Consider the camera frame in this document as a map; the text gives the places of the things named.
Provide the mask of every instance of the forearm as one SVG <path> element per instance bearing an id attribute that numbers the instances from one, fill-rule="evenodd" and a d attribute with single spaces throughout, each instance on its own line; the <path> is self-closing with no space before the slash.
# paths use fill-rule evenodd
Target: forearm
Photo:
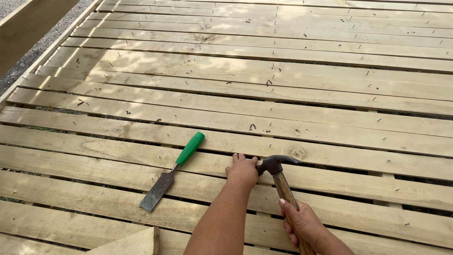
<path id="1" fill-rule="evenodd" d="M 227 180 L 222 191 L 195 227 L 185 255 L 241 255 L 251 189 Z"/>

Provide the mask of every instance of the hammer head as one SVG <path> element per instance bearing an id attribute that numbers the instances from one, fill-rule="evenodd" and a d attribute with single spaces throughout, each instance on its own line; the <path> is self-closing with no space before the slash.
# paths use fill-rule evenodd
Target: hammer head
<path id="1" fill-rule="evenodd" d="M 261 165 L 255 167 L 258 171 L 258 176 L 261 176 L 265 171 L 268 171 L 271 175 L 276 175 L 279 172 L 283 171 L 281 165 L 282 161 L 289 161 L 295 164 L 302 163 L 302 161 L 293 157 L 285 155 L 272 155 L 263 160 Z"/>

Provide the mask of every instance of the green chisel handle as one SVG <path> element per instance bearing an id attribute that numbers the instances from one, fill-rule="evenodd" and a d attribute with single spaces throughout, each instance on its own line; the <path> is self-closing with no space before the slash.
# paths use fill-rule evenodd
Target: green chisel handle
<path id="1" fill-rule="evenodd" d="M 190 156 L 192 156 L 198 146 L 200 146 L 201 142 L 203 142 L 203 139 L 204 134 L 197 132 L 187 143 L 186 147 L 184 147 L 183 151 L 176 160 L 176 163 L 182 166 L 190 158 Z"/>

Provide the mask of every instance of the chisel blade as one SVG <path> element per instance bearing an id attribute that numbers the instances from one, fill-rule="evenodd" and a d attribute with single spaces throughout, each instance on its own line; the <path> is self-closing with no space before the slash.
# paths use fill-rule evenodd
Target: chisel blade
<path id="1" fill-rule="evenodd" d="M 140 206 L 148 212 L 151 212 L 172 183 L 173 171 L 163 173 L 151 188 L 151 190 L 148 192 L 148 194 L 146 194 L 146 196 L 140 202 Z"/>

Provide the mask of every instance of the wooden hammer handle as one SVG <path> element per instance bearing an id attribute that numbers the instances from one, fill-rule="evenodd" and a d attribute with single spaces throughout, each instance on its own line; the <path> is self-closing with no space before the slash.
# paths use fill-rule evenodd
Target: wooden hammer handle
<path id="1" fill-rule="evenodd" d="M 288 182 L 286 181 L 286 178 L 284 177 L 283 172 L 279 172 L 278 174 L 273 175 L 273 178 L 274 178 L 275 187 L 277 188 L 277 192 L 279 193 L 279 197 L 283 198 L 286 201 L 288 201 L 289 203 L 291 203 L 291 205 L 293 205 L 296 208 L 296 210 L 299 211 L 297 202 L 294 199 L 293 193 L 289 189 Z M 311 245 L 307 241 L 302 239 L 302 237 L 296 232 L 296 229 L 294 228 L 294 224 L 293 224 L 291 218 L 288 217 L 288 215 L 286 216 L 286 218 L 287 218 L 288 223 L 291 226 L 291 228 L 293 228 L 293 232 L 296 235 L 297 240 L 299 241 L 298 247 L 299 247 L 300 254 L 301 255 L 316 255 L 316 253 L 314 252 Z"/>

